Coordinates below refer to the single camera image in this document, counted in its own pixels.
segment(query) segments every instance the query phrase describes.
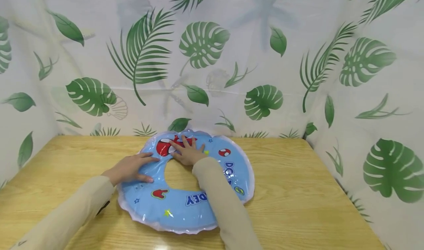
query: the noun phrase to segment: beige sleeve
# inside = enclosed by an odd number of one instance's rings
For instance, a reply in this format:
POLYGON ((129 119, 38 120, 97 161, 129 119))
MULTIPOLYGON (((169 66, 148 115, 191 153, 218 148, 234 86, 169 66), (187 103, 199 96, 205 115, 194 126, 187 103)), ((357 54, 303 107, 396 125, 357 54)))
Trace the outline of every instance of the beige sleeve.
POLYGON ((67 201, 63 202, 11 250, 63 250, 78 229, 93 219, 114 192, 109 178, 89 179, 67 201))
POLYGON ((247 211, 228 184, 217 160, 203 158, 193 166, 192 172, 207 194, 226 250, 261 250, 247 211))

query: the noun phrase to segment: cartoon printed character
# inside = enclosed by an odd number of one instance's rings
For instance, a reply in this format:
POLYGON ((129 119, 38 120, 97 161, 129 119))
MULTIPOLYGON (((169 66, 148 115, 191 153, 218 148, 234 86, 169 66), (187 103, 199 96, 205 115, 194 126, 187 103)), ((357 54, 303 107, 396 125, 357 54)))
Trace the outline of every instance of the cartoon printed character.
MULTIPOLYGON (((167 156, 168 154, 171 154, 172 152, 175 152, 175 148, 171 146, 170 141, 175 142, 181 147, 184 147, 184 143, 182 141, 178 141, 178 135, 175 135, 174 139, 170 138, 162 138, 159 140, 158 144, 156 145, 156 152, 159 153, 161 156, 167 156)), ((193 138, 187 138, 188 144, 192 143, 193 138)))

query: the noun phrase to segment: red cartoon character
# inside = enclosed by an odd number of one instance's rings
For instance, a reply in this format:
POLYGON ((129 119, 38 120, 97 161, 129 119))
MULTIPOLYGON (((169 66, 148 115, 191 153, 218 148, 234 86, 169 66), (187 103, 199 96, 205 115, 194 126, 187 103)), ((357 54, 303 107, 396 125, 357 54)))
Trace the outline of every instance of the red cartoon character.
POLYGON ((156 197, 160 200, 165 198, 164 193, 168 193, 168 189, 156 189, 155 191, 152 192, 152 197, 156 197))
MULTIPOLYGON (((161 155, 161 156, 167 156, 171 152, 175 152, 175 148, 172 147, 171 144, 169 143, 170 141, 173 141, 176 144, 178 144, 179 146, 184 147, 184 143, 182 141, 178 141, 178 140, 179 140, 179 138, 178 138, 177 135, 175 135, 173 140, 170 139, 170 138, 160 139, 159 142, 158 142, 158 145, 156 145, 156 152, 158 152, 159 155, 161 155)), ((192 138, 187 138, 187 142, 191 146, 192 138)))
POLYGON ((229 150, 229 149, 221 149, 221 150, 219 150, 218 154, 221 155, 221 156, 226 157, 226 156, 228 156, 228 155, 231 154, 231 150, 229 150))

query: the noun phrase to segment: yellow star print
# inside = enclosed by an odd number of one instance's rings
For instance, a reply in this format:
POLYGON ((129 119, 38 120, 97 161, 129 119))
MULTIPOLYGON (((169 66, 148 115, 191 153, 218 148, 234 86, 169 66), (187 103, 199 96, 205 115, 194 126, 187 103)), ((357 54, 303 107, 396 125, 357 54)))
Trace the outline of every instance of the yellow star print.
POLYGON ((173 214, 171 213, 171 210, 170 210, 170 209, 165 210, 165 214, 164 214, 164 216, 167 216, 167 217, 169 217, 169 216, 174 217, 174 216, 173 216, 173 214))

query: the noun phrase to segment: swim ring hole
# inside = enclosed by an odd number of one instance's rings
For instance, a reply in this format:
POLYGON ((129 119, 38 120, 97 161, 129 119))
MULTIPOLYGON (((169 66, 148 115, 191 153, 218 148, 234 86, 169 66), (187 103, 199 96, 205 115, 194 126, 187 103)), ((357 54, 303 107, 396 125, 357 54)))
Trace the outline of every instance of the swim ring hole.
POLYGON ((165 181, 172 189, 201 191, 191 170, 192 166, 184 166, 175 159, 170 159, 165 167, 165 181))

